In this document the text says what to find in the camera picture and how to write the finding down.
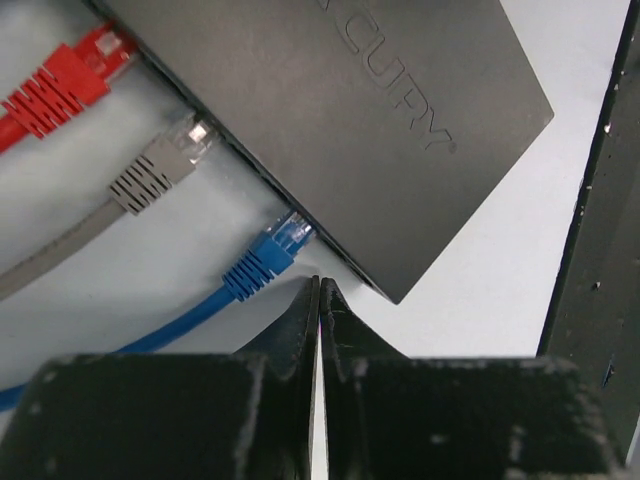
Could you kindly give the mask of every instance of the red ethernet cable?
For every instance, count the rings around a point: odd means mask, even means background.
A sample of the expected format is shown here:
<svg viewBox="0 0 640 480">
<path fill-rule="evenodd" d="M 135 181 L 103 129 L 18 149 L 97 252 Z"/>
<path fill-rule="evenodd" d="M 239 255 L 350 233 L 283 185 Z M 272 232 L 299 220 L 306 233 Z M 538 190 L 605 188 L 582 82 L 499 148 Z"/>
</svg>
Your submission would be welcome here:
<svg viewBox="0 0 640 480">
<path fill-rule="evenodd" d="M 74 48 L 60 45 L 2 106 L 0 153 L 29 133 L 42 139 L 84 111 L 110 88 L 107 80 L 126 67 L 135 43 L 113 24 L 89 32 Z"/>
</svg>

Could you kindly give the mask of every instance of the white table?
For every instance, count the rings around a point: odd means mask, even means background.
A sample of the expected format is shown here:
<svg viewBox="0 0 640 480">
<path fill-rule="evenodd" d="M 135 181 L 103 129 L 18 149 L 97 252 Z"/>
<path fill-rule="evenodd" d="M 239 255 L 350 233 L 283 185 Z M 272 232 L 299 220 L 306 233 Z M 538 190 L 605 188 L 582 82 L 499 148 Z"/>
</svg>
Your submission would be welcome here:
<svg viewBox="0 0 640 480">
<path fill-rule="evenodd" d="M 406 300 L 388 303 L 316 241 L 275 285 L 167 352 L 234 350 L 286 308 L 301 277 L 318 273 L 334 277 L 356 313 L 405 354 L 535 354 L 629 1 L 503 4 L 556 116 Z M 0 2 L 0 97 L 96 23 L 79 0 Z M 180 105 L 141 65 L 113 90 L 45 142 L 29 138 L 0 159 L 0 270 L 103 201 Z M 110 350 L 173 319 L 217 288 L 284 210 L 234 153 L 216 149 L 154 208 L 0 304 L 0 388 L 52 356 Z M 316 446 L 321 459 L 324 442 Z M 322 460 L 314 470 L 326 476 Z"/>
</svg>

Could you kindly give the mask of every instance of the black plastic frame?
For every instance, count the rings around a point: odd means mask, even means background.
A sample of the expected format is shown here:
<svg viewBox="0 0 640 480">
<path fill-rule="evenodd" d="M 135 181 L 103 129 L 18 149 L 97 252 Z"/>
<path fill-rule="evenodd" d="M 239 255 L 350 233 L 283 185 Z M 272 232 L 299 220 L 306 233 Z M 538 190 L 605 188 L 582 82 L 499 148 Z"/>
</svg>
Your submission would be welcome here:
<svg viewBox="0 0 640 480">
<path fill-rule="evenodd" d="M 625 450 L 640 413 L 639 13 L 632 0 L 538 350 L 600 385 Z"/>
</svg>

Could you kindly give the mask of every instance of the blue ethernet cable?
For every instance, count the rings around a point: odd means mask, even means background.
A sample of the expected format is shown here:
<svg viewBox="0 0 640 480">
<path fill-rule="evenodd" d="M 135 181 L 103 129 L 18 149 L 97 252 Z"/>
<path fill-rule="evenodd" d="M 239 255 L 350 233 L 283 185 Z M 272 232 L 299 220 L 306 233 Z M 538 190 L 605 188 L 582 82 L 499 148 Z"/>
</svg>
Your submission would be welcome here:
<svg viewBox="0 0 640 480">
<path fill-rule="evenodd" d="M 223 275 L 223 286 L 187 313 L 114 353 L 151 353 L 183 337 L 234 300 L 244 302 L 293 265 L 298 252 L 314 237 L 313 227 L 295 211 L 260 233 L 235 265 Z M 0 391 L 0 412 L 18 403 L 26 385 Z"/>
</svg>

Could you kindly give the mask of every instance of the ethernet cable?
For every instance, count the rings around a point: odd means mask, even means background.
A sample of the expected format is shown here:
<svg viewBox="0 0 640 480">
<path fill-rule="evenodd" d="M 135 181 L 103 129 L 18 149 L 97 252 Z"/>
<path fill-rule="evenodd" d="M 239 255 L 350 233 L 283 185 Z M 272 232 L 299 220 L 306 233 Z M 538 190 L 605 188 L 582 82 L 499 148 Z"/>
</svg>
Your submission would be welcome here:
<svg viewBox="0 0 640 480">
<path fill-rule="evenodd" d="M 62 236 L 0 275 L 0 301 L 78 252 L 126 213 L 139 215 L 220 140 L 217 130 L 191 114 L 156 137 L 109 186 L 111 198 Z"/>
<path fill-rule="evenodd" d="M 75 47 L 60 45 L 2 106 L 0 153 L 29 133 L 44 138 L 109 93 L 108 80 L 126 68 L 135 43 L 111 23 L 87 34 Z"/>
<path fill-rule="evenodd" d="M 247 300 L 291 266 L 296 255 L 314 236 L 314 229 L 300 214 L 289 212 L 260 233 L 244 255 L 223 275 L 223 285 L 215 293 L 180 318 L 115 353 L 150 353 L 159 350 L 201 325 L 234 300 Z M 24 388 L 25 385 L 18 385 L 0 391 L 0 412 L 14 408 Z"/>
</svg>

